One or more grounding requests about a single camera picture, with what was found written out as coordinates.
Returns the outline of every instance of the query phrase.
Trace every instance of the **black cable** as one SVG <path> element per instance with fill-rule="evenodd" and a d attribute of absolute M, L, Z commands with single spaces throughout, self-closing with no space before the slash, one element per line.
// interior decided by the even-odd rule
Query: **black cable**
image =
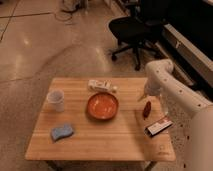
<path fill-rule="evenodd" d="M 12 14 L 11 14 L 11 16 L 9 17 L 9 20 L 8 20 L 8 22 L 7 22 L 7 25 L 6 25 L 4 31 L 3 31 L 2 35 L 1 35 L 0 43 L 2 42 L 2 39 L 3 39 L 3 37 L 4 37 L 4 33 L 6 32 L 7 27 L 8 27 L 8 25 L 10 24 L 10 21 L 11 21 L 13 15 L 14 15 L 15 10 L 16 10 L 16 8 L 17 8 L 17 6 L 18 6 L 18 4 L 19 4 L 20 1 L 21 1 L 21 0 L 18 0 L 18 1 L 16 2 L 15 7 L 13 8 Z"/>
<path fill-rule="evenodd" d="M 69 21 L 69 20 L 72 19 L 72 13 L 69 13 L 69 14 L 70 14 L 70 17 L 63 20 L 63 19 L 58 18 L 56 13 L 53 13 L 55 19 L 58 20 L 58 21 L 62 21 L 62 22 Z"/>

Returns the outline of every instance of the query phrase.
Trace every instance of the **floor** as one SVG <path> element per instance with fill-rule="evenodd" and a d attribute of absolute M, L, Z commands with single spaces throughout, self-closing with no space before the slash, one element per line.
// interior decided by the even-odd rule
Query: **floor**
<path fill-rule="evenodd" d="M 48 171 L 46 163 L 26 161 L 25 151 L 48 86 L 54 77 L 145 77 L 143 66 L 153 57 L 141 52 L 142 69 L 134 71 L 131 52 L 115 63 L 116 40 L 107 23 L 117 17 L 100 0 L 70 16 L 59 12 L 59 0 L 4 0 L 0 5 L 0 170 Z M 177 160 L 153 170 L 183 170 L 188 116 L 164 95 Z M 142 171 L 139 162 L 65 162 L 67 171 Z"/>

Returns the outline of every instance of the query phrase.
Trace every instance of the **chair backrest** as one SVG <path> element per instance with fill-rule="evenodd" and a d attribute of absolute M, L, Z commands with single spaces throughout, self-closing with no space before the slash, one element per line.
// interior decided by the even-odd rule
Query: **chair backrest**
<path fill-rule="evenodd" d="M 172 0 L 139 0 L 141 3 L 139 18 L 142 21 L 162 20 L 165 18 Z"/>

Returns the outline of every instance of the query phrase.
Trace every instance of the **chair base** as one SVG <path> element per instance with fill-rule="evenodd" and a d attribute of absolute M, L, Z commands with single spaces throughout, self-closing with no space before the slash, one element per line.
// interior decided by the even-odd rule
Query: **chair base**
<path fill-rule="evenodd" d="M 155 57 L 156 58 L 159 58 L 161 56 L 158 49 L 148 47 L 144 43 L 141 43 L 141 44 L 137 44 L 137 45 L 128 45 L 128 46 L 125 46 L 125 47 L 123 47 L 121 49 L 118 49 L 118 50 L 114 51 L 112 53 L 111 59 L 112 59 L 112 61 L 116 61 L 117 60 L 116 54 L 121 53 L 123 51 L 126 51 L 128 49 L 132 49 L 133 53 L 135 54 L 135 57 L 136 57 L 135 58 L 136 59 L 135 70 L 139 71 L 140 68 L 141 68 L 141 62 L 140 62 L 140 58 L 139 58 L 138 48 L 142 48 L 142 49 L 145 49 L 145 50 L 148 50 L 148 51 L 151 51 L 151 52 L 155 52 Z"/>

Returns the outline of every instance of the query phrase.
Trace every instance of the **small bottle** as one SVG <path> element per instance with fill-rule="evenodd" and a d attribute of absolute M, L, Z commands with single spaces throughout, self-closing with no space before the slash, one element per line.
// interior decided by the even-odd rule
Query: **small bottle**
<path fill-rule="evenodd" d="M 116 92 L 117 86 L 112 86 L 110 82 L 107 81 L 98 81 L 98 80 L 89 80 L 88 87 L 95 91 L 100 92 Z"/>

